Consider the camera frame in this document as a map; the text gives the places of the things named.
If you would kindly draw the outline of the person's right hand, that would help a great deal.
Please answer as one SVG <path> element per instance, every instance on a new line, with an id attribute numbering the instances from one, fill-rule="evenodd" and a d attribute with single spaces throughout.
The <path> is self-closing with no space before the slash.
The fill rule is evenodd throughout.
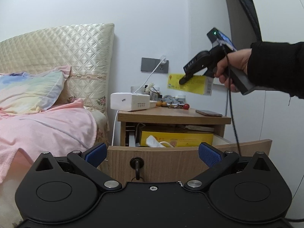
<path id="1" fill-rule="evenodd" d="M 251 49 L 241 49 L 228 53 L 217 64 L 214 74 L 225 87 L 232 92 L 249 94 L 254 85 L 250 83 L 247 76 L 247 65 L 251 55 Z"/>

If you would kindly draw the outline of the black right sleeve forearm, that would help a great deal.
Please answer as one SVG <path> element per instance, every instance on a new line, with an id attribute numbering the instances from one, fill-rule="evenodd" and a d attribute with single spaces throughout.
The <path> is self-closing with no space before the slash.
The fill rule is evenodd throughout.
<path id="1" fill-rule="evenodd" d="M 249 81 L 303 99 L 303 42 L 255 42 L 247 63 Z"/>

